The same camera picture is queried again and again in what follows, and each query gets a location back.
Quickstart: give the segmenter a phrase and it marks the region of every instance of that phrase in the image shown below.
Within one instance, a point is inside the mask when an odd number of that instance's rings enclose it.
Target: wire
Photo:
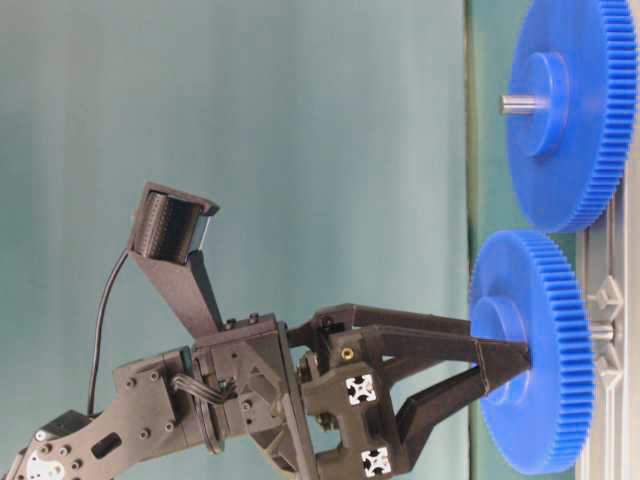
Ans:
[[[223,389],[216,390],[183,373],[178,373],[173,376],[171,379],[171,388],[174,392],[182,390],[210,405],[223,405],[224,402],[235,396],[236,390],[233,380],[228,382]]]
[[[98,368],[100,367],[100,349],[102,346],[102,326],[104,325],[104,314],[107,309],[107,302],[109,301],[109,295],[111,294],[111,289],[113,288],[113,284],[116,281],[120,270],[122,270],[122,266],[124,265],[125,260],[129,256],[129,252],[125,248],[116,264],[111,270],[111,274],[107,279],[107,283],[104,286],[104,290],[102,291],[102,297],[100,297],[100,304],[98,305],[98,317],[96,318],[96,336],[93,345],[93,358],[91,361],[91,377],[89,379],[89,398],[87,400],[87,416],[91,417],[94,413],[94,404],[96,397],[96,382],[98,380]]]

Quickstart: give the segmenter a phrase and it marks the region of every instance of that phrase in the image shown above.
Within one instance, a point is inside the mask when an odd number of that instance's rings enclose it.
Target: robotic arm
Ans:
[[[289,477],[391,478],[413,468],[435,425],[531,367],[525,343],[472,337],[469,322],[432,315],[341,305],[293,329],[272,314],[225,323],[200,249],[217,210],[147,184],[126,254],[195,343],[116,369],[104,412],[69,411],[38,429],[3,480],[109,480],[201,444],[222,453],[240,435]],[[395,382],[448,360],[473,366],[394,413]],[[340,431],[335,449],[313,451],[307,416]]]

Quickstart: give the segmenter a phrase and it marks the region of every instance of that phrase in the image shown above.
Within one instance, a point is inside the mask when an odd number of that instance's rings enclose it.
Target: gear teeth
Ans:
[[[603,3],[620,2],[603,0]],[[538,277],[543,279],[551,306],[551,321],[555,326],[559,357],[560,399],[553,444],[549,448],[545,467],[537,473],[561,472],[575,464],[591,426],[595,400],[595,367],[589,321],[575,275],[567,258],[555,243],[535,231],[511,233],[529,253]],[[558,269],[558,272],[548,272],[550,265]],[[496,434],[489,422],[485,424],[500,453],[508,458],[496,441]]]
[[[593,174],[564,232],[583,230],[606,210],[622,177],[637,102],[638,53],[627,0],[598,0],[607,45],[605,125]]]

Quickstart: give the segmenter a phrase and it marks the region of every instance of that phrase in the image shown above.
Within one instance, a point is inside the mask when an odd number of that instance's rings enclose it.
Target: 3d printed part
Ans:
[[[499,232],[482,247],[470,296],[471,333],[524,342],[532,368],[480,401],[519,472],[570,468],[591,423],[594,363],[580,288],[559,248],[535,231]]]
[[[520,206],[546,232],[605,211],[633,133],[637,48],[627,0],[534,0],[516,48],[507,148]]]
[[[414,468],[437,424],[531,368],[526,343],[474,338],[470,322],[435,315],[343,304],[291,329],[273,314],[223,322],[203,252],[194,250],[199,226],[217,209],[201,197],[145,186],[100,301],[87,415],[68,411],[38,429],[2,480],[64,472],[108,480],[200,444],[219,454],[225,439],[243,435],[286,478],[386,480]],[[104,311],[129,256],[195,344],[116,369],[116,399],[96,414]],[[307,351],[296,368],[291,350],[300,347]],[[444,361],[473,367],[394,409],[394,384]],[[336,448],[314,451],[307,416],[340,430]]]

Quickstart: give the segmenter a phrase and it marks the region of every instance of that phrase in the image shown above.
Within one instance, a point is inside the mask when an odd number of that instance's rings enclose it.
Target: metal frame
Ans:
[[[640,0],[630,0],[640,25]],[[589,305],[598,381],[577,480],[633,480],[640,472],[640,139],[606,215],[578,235],[577,270]]]

